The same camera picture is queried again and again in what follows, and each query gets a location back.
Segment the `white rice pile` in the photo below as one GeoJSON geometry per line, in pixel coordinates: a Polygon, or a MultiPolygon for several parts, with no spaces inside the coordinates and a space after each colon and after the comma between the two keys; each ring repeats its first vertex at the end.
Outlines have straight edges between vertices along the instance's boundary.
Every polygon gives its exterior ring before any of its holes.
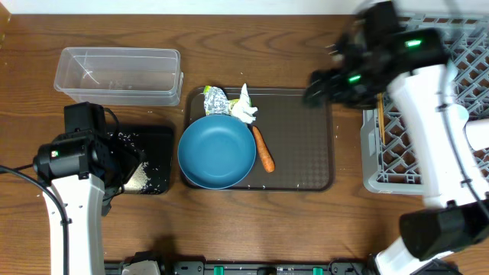
{"type": "Polygon", "coordinates": [[[143,162],[125,184],[125,192],[143,195],[165,193],[170,182],[173,135],[168,132],[122,132],[118,138],[145,154],[143,162]]]}

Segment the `white tissue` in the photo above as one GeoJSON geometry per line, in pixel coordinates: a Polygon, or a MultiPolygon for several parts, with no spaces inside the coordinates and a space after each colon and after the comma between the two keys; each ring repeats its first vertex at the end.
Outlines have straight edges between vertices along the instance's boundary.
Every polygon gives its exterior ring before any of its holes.
{"type": "Polygon", "coordinates": [[[245,124],[250,125],[256,120],[254,115],[258,111],[258,108],[251,104],[246,83],[241,87],[239,98],[230,100],[228,106],[231,116],[238,118],[245,124]]]}

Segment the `orange carrot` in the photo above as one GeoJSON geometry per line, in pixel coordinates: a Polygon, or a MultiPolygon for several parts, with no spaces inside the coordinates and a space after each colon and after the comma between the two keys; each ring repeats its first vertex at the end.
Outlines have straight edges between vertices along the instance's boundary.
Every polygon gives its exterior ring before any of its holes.
{"type": "Polygon", "coordinates": [[[257,145],[257,152],[263,164],[263,167],[267,173],[272,173],[275,170],[275,163],[272,156],[270,155],[267,145],[264,142],[263,136],[256,126],[251,128],[255,142],[257,145]]]}

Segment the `foil wrapper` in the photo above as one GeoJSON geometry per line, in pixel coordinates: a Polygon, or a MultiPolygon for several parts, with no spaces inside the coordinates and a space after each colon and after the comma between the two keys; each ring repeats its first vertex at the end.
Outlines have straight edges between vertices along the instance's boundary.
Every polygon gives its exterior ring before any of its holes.
{"type": "Polygon", "coordinates": [[[225,92],[215,86],[206,86],[203,90],[206,115],[230,115],[237,99],[228,100],[225,92]]]}

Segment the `dark blue plate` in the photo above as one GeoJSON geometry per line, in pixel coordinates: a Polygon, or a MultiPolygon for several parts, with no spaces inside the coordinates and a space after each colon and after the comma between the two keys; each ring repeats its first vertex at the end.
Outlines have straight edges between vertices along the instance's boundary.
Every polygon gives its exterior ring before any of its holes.
{"type": "Polygon", "coordinates": [[[257,155],[248,126],[227,115],[202,117],[183,132],[177,149],[180,170],[204,189],[227,189],[252,170],[257,155]]]}

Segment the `light blue cup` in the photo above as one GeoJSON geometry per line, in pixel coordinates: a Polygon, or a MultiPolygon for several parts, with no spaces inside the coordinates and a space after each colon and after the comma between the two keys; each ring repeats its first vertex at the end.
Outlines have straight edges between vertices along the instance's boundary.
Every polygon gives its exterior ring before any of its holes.
{"type": "Polygon", "coordinates": [[[468,110],[464,106],[459,105],[459,104],[456,105],[456,108],[458,110],[458,117],[459,117],[460,125],[462,127],[464,127],[470,118],[468,110]]]}

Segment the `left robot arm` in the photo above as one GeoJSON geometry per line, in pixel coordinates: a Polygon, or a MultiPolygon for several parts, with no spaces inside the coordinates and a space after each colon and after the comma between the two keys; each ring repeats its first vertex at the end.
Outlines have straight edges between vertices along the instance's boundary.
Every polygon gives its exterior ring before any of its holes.
{"type": "Polygon", "coordinates": [[[121,182],[105,110],[89,102],[64,109],[64,133],[42,144],[33,159],[45,184],[53,274],[103,274],[103,200],[121,182]]]}

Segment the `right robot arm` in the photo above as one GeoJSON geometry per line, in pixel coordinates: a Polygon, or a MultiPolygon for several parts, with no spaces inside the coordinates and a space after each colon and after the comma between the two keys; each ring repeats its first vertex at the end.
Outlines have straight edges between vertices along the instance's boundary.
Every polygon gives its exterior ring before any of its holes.
{"type": "Polygon", "coordinates": [[[363,2],[333,46],[339,67],[311,74],[308,105],[372,109],[387,93],[406,125],[422,177],[424,209],[402,215],[400,236],[369,274],[412,274],[488,237],[488,183],[474,158],[456,68],[435,28],[408,31],[391,1],[363,2]]]}

